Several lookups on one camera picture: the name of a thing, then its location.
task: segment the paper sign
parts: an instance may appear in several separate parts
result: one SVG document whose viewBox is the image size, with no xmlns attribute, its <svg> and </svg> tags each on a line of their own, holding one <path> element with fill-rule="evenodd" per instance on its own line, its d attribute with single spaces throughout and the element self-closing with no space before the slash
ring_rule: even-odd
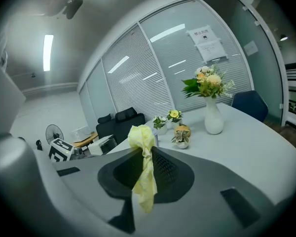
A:
<svg viewBox="0 0 296 237">
<path fill-rule="evenodd" d="M 256 52 L 258 52 L 258 48 L 255 44 L 254 41 L 251 41 L 249 42 L 248 44 L 246 44 L 244 47 L 243 47 L 247 53 L 248 56 L 250 56 L 251 54 L 254 54 Z"/>
<path fill-rule="evenodd" d="M 210 26 L 197 28 L 187 32 L 196 45 L 208 41 L 217 40 L 217 37 Z"/>
<path fill-rule="evenodd" d="M 208 41 L 196 45 L 205 62 L 226 56 L 225 50 L 219 40 Z"/>
</svg>

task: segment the window blinds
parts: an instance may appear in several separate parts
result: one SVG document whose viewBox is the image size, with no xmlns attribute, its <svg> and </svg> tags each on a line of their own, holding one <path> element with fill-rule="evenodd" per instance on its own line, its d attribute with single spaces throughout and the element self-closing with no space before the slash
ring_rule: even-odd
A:
<svg viewBox="0 0 296 237">
<path fill-rule="evenodd" d="M 114 117 L 115 108 L 111 100 L 101 61 L 96 65 L 88 78 L 87 86 L 95 116 L 101 118 L 111 114 Z"/>
<path fill-rule="evenodd" d="M 146 120 L 169 112 L 165 82 L 138 25 L 115 42 L 102 61 L 118 112 L 134 107 Z"/>
<path fill-rule="evenodd" d="M 88 126 L 90 128 L 90 131 L 91 132 L 96 131 L 96 126 L 98 123 L 93 112 L 86 83 L 83 85 L 79 93 L 79 98 L 80 98 L 85 119 L 87 120 Z"/>
<path fill-rule="evenodd" d="M 204 98 L 185 98 L 182 93 L 183 79 L 195 76 L 195 70 L 205 63 L 191 37 L 186 33 L 210 25 L 215 35 L 221 39 L 228 59 L 217 62 L 219 69 L 227 71 L 224 81 L 234 80 L 235 90 L 229 93 L 251 90 L 248 71 L 239 49 L 223 24 L 198 1 L 188 1 L 162 10 L 141 22 L 141 26 L 150 39 L 166 77 L 176 109 L 188 111 L 206 105 Z M 231 99 L 223 96 L 217 102 L 231 104 Z"/>
</svg>

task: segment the black office chair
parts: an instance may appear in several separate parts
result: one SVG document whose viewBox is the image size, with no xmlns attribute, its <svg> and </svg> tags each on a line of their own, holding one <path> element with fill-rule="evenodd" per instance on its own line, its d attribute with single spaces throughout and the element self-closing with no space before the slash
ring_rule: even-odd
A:
<svg viewBox="0 0 296 237">
<path fill-rule="evenodd" d="M 236 93 L 231 106 L 261 122 L 265 120 L 268 114 L 265 101 L 255 90 Z"/>
</svg>

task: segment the white table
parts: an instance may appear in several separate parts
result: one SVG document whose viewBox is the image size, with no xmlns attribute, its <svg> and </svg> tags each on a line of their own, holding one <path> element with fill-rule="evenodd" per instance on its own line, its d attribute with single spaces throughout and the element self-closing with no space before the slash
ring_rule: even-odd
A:
<svg viewBox="0 0 296 237">
<path fill-rule="evenodd" d="M 225 120 L 221 134 L 210 135 L 204 126 L 205 108 L 184 113 L 191 128 L 190 146 L 171 143 L 168 124 L 159 135 L 159 146 L 220 163 L 259 188 L 277 204 L 296 191 L 296 148 L 281 135 L 253 117 L 225 104 L 218 104 Z M 130 148 L 127 139 L 109 154 Z"/>
</svg>

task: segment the electric fan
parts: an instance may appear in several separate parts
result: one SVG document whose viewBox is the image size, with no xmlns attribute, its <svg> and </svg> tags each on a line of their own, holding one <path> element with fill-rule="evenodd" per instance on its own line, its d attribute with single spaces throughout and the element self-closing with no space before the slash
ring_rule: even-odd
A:
<svg viewBox="0 0 296 237">
<path fill-rule="evenodd" d="M 50 144 L 50 142 L 57 138 L 64 140 L 64 135 L 58 126 L 50 124 L 46 129 L 46 140 Z"/>
</svg>

